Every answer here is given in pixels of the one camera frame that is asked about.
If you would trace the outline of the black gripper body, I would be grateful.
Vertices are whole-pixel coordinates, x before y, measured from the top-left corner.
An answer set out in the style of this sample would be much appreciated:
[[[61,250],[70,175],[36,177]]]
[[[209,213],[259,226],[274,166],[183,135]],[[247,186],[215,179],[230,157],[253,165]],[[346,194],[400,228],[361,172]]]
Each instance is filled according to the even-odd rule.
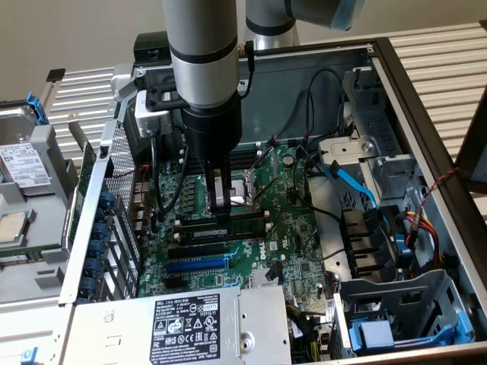
[[[181,116],[189,145],[209,162],[227,158],[240,142],[242,113],[239,94],[233,94],[217,107],[181,109]]]

